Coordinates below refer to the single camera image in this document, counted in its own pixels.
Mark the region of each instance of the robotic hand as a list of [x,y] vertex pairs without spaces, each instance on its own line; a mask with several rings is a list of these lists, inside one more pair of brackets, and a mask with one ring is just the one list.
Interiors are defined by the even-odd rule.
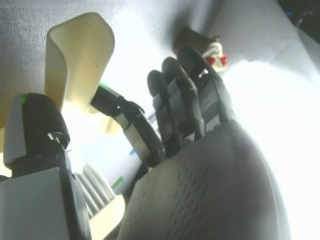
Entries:
[[[99,86],[91,102],[152,168],[135,184],[117,239],[289,240],[278,185],[212,67],[183,47],[149,74],[148,87],[161,141],[143,110],[111,89]],[[0,182],[0,238],[90,240],[55,104],[40,94],[17,96],[5,129],[12,178]]]

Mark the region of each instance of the green tip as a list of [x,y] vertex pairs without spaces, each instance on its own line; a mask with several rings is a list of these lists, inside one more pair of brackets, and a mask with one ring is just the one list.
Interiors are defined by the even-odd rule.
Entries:
[[124,182],[124,177],[121,176],[121,177],[119,177],[119,179],[117,181],[115,181],[115,183],[112,185],[112,188],[115,189],[116,187],[118,187],[123,182]]
[[21,103],[25,104],[27,102],[27,94],[23,94],[21,98]]

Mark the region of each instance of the textured grip surface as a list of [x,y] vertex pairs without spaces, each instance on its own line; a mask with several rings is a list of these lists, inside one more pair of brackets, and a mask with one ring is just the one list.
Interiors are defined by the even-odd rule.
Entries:
[[222,124],[135,185],[118,240],[287,240],[273,176],[241,126]]

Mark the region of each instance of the bright light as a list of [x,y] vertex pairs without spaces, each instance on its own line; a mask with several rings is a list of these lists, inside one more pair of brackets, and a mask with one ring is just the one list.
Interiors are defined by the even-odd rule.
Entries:
[[277,179],[292,240],[319,240],[319,88],[259,62],[241,62],[223,81],[239,122],[256,139]]

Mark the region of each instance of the red and white object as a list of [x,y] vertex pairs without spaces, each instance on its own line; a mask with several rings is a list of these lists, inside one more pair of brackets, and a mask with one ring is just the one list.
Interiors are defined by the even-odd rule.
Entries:
[[211,42],[207,51],[203,53],[202,57],[213,67],[216,72],[227,69],[227,56],[223,54],[222,45],[220,42]]

